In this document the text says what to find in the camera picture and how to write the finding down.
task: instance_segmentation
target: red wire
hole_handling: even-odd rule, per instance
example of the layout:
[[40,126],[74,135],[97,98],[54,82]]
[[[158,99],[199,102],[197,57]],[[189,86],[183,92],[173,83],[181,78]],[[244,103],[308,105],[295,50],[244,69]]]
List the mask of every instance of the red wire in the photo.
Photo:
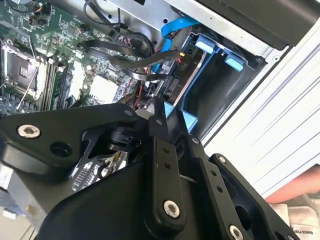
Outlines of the red wire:
[[137,101],[136,101],[135,104],[134,104],[135,107],[137,106],[137,104],[138,104],[138,102],[139,102],[139,100],[140,100],[140,98],[141,98],[142,89],[143,89],[143,86],[142,86],[142,84],[141,84],[141,85],[140,85],[140,91],[139,91],[138,99],[137,99]]

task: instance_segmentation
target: white panel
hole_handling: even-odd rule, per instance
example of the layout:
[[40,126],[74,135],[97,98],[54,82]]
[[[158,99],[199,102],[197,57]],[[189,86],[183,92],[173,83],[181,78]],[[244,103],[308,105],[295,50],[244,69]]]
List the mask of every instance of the white panel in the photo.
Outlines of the white panel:
[[263,196],[320,162],[320,21],[208,143]]

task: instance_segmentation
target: bolt hole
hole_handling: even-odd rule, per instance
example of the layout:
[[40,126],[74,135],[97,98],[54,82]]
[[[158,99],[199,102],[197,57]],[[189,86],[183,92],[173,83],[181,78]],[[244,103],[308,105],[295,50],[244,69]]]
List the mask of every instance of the bolt hole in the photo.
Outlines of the bolt hole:
[[171,211],[171,212],[173,212],[174,214],[177,212],[176,207],[175,207],[175,206],[173,206],[172,204],[170,204],[170,205],[168,206],[168,208],[169,208],[169,209],[170,209],[170,211]]
[[240,233],[239,233],[239,231],[238,230],[233,230],[233,233],[234,233],[234,235],[236,235],[237,237],[240,237]]
[[164,164],[164,166],[165,166],[165,168],[167,168],[167,169],[171,169],[171,165],[170,165],[169,163],[167,163],[167,162]]
[[218,189],[218,191],[219,191],[220,193],[223,193],[223,192],[224,192],[220,186],[217,186],[216,189]]
[[54,142],[50,145],[50,151],[59,158],[70,157],[73,153],[72,148],[65,142]]

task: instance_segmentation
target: black cable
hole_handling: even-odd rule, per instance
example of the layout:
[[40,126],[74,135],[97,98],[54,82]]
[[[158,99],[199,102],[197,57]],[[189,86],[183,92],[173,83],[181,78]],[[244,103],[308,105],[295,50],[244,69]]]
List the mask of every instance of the black cable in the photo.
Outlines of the black cable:
[[166,62],[168,60],[178,60],[179,57],[181,56],[180,51],[169,50],[169,51],[159,52],[155,55],[152,55],[150,57],[147,57],[139,61],[132,62],[126,59],[115,58],[114,56],[111,56],[108,53],[94,49],[94,48],[104,48],[104,49],[116,51],[118,53],[122,53],[125,55],[143,58],[141,54],[139,55],[138,52],[126,46],[119,46],[117,44],[109,43],[106,41],[100,41],[100,40],[89,40],[89,41],[83,42],[82,47],[86,53],[92,56],[95,56],[97,58],[109,60],[112,66],[119,69],[138,69],[138,68],[150,67],[153,65]]
[[21,10],[19,10],[19,9],[16,9],[16,8],[12,5],[12,3],[13,3],[12,0],[5,0],[5,2],[6,2],[6,4],[8,5],[8,7],[9,7],[11,10],[13,10],[14,12],[19,13],[19,14],[33,14],[33,13],[35,13],[35,12],[37,11],[36,9],[34,9],[34,10],[29,10],[29,11],[21,11]]
[[[102,21],[102,22],[98,22],[93,20],[91,17],[89,17],[88,13],[87,13],[87,7],[90,7],[94,13],[98,16],[98,18]],[[149,52],[147,54],[147,56],[152,56],[153,54],[155,54],[155,48],[152,44],[152,42],[149,40],[149,38],[140,33],[140,32],[128,32],[128,33],[121,33],[121,27],[122,27],[122,23],[121,23],[121,13],[120,13],[120,9],[118,8],[118,23],[111,23],[102,13],[101,11],[97,8],[97,6],[95,5],[95,3],[93,2],[93,0],[86,0],[84,6],[83,6],[83,12],[86,15],[87,18],[89,18],[91,21],[97,23],[97,24],[102,24],[105,26],[109,26],[114,32],[117,33],[117,38],[119,38],[120,36],[125,36],[127,38],[134,38],[136,40],[139,40],[143,43],[145,43],[149,49]]]
[[[94,13],[99,17],[99,19],[101,21],[96,21],[94,19],[92,19],[88,13],[87,13],[87,8],[88,6],[90,6],[90,8],[94,11]],[[97,7],[93,7],[93,6],[96,6],[94,4],[94,0],[86,0],[86,2],[84,3],[83,5],[83,12],[84,12],[84,15],[92,22],[96,23],[96,24],[101,24],[101,25],[104,25],[104,26],[118,26],[119,24],[121,24],[121,21],[120,22],[116,22],[116,23],[111,23],[100,11]]]
[[118,69],[139,69],[145,67],[152,67],[157,64],[164,63],[169,60],[178,60],[180,57],[180,51],[178,50],[169,50],[159,52],[155,55],[147,57],[139,61],[128,61],[126,59],[111,59],[110,63],[112,66]]
[[92,56],[95,56],[97,58],[106,59],[106,60],[111,60],[111,59],[116,59],[116,58],[111,56],[108,53],[96,50],[94,48],[111,50],[111,51],[115,51],[115,52],[118,52],[121,54],[130,55],[130,56],[139,57],[139,58],[146,57],[146,55],[144,53],[137,52],[136,50],[134,50],[128,46],[120,46],[118,44],[109,43],[106,41],[89,40],[89,41],[82,42],[81,45],[86,53],[88,53]]
[[143,82],[152,82],[156,80],[167,80],[170,76],[166,74],[144,74],[144,73],[137,73],[133,72],[128,69],[124,69],[123,72],[127,74],[129,77],[132,77],[136,80],[143,81]]

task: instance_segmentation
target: metal frame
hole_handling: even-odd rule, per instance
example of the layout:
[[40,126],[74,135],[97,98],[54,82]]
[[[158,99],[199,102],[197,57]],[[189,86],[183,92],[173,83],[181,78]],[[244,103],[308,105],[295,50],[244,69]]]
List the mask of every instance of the metal frame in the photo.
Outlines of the metal frame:
[[154,29],[161,32],[161,28],[180,16],[175,13],[170,4],[163,0],[147,0],[144,5],[132,0],[128,4],[128,0],[108,0],[108,2],[115,4],[121,10],[134,16],[140,21],[148,24]]
[[256,56],[266,57],[273,49],[195,0],[164,1]]

